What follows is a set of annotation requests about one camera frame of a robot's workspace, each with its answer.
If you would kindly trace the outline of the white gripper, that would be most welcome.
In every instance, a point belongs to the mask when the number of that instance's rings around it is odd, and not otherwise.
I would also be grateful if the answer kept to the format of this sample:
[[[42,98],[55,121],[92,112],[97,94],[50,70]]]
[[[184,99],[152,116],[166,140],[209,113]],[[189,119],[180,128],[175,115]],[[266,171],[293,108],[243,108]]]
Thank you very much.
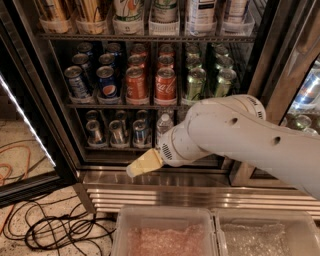
[[[163,161],[172,167],[180,167],[209,155],[191,139],[185,124],[178,124],[164,133],[158,146],[159,152],[149,149],[126,167],[129,177],[158,170],[163,166]]]

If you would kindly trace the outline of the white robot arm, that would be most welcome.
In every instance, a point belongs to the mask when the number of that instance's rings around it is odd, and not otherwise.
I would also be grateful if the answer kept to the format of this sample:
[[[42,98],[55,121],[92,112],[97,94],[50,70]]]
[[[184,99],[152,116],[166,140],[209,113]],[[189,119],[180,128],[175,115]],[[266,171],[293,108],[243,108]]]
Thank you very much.
[[[320,199],[320,136],[268,122],[263,105],[251,95],[196,102],[181,123],[160,137],[158,147],[133,161],[126,172],[136,177],[212,154],[264,170]]]

